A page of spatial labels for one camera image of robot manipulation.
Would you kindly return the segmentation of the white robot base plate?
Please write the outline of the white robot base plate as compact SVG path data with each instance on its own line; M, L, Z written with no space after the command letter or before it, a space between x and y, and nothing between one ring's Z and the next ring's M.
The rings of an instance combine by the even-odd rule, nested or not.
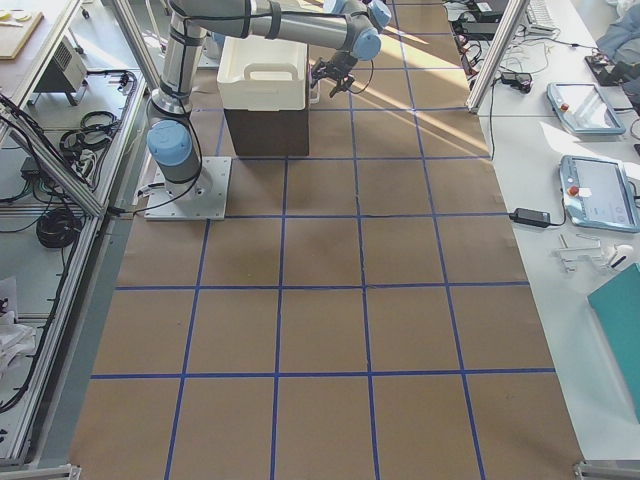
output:
M147 206L143 212L148 220L223 220L226 211L227 191L230 180L232 158L205 156L200 177L195 186L167 184L160 167L155 167L153 181L161 186L149 192Z

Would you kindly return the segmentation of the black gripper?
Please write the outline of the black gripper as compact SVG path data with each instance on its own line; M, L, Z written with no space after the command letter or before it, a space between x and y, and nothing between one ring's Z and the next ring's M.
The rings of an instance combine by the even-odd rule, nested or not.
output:
M345 51L335 52L329 60L319 58L310 71L310 84L316 85L321 79L329 78L335 81L335 86L329 93L330 97L348 92L355 80L351 70L357 63L358 60Z

